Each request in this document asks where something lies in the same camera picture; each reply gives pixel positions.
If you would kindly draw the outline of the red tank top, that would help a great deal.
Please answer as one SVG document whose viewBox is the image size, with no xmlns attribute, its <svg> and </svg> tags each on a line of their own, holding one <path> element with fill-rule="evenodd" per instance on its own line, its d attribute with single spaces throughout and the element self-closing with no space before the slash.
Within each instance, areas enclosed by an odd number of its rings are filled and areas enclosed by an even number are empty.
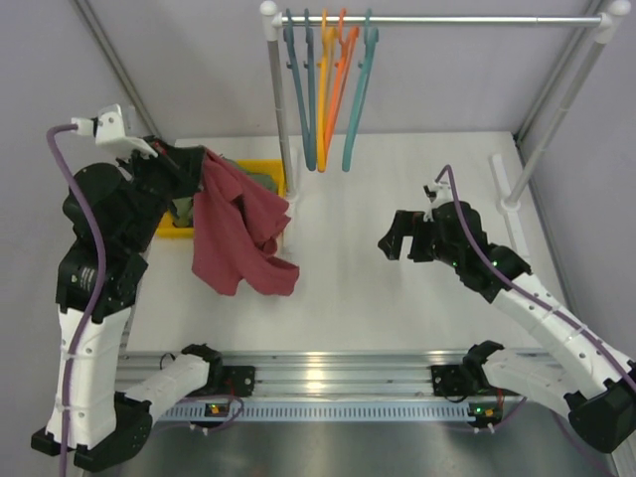
<svg viewBox="0 0 636 477">
<path fill-rule="evenodd" d="M 288 202 L 211 150 L 202 185 L 194 196 L 193 273 L 225 296 L 243 281 L 262 295 L 291 295 L 300 268 L 276 256 L 291 222 Z"/>
</svg>

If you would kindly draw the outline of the light teal hanger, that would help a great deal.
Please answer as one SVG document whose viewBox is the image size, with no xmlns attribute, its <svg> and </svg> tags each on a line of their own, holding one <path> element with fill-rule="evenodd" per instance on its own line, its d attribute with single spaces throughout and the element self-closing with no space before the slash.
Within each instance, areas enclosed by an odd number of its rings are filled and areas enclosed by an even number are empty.
<svg viewBox="0 0 636 477">
<path fill-rule="evenodd" d="M 373 10 L 368 9 L 364 22 L 364 46 L 365 53 L 363 60 L 359 63 L 360 75 L 358 78 L 354 100 L 352 103 L 351 114 L 349 118 L 348 129 L 345 137 L 342 171 L 349 172 L 352 166 L 352 159 L 355 147 L 356 137 L 363 114 L 364 104 L 370 83 L 371 72 L 373 68 L 376 46 L 379 41 L 379 29 L 371 26 L 371 17 Z"/>
</svg>

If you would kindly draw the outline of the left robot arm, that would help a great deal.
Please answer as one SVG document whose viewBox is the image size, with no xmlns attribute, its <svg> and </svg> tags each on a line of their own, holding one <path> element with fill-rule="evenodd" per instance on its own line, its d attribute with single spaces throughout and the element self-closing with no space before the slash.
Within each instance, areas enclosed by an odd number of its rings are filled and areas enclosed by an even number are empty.
<svg viewBox="0 0 636 477">
<path fill-rule="evenodd" d="M 245 411 L 231 389 L 222 355 L 204 344 L 186 346 L 145 381 L 120 391 L 115 375 L 121 339 L 147 269 L 145 252 L 176 199 L 201 188 L 205 151 L 161 140 L 151 154 L 133 151 L 114 163 L 61 171 L 69 192 L 63 204 L 75 241 L 60 263 L 56 303 L 61 327 L 58 388 L 48 423 L 32 447 L 95 473 L 136 456 L 157 421 L 174 405 L 222 400 L 232 425 Z"/>
</svg>

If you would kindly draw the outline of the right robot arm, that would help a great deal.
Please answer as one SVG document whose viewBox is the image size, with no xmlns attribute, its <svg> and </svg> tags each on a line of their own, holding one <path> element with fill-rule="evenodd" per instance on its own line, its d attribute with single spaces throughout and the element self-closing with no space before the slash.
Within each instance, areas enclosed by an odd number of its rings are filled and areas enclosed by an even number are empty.
<svg viewBox="0 0 636 477">
<path fill-rule="evenodd" d="M 559 365 L 542 368 L 485 341 L 462 359 L 470 391 L 500 388 L 530 398 L 565 417 L 584 442 L 605 454 L 634 433 L 634 360 L 573 316 L 511 248 L 490 242 L 468 203 L 398 210 L 378 247 L 397 260 L 406 238 L 412 240 L 408 259 L 450 266 L 465 287 L 516 321 Z"/>
</svg>

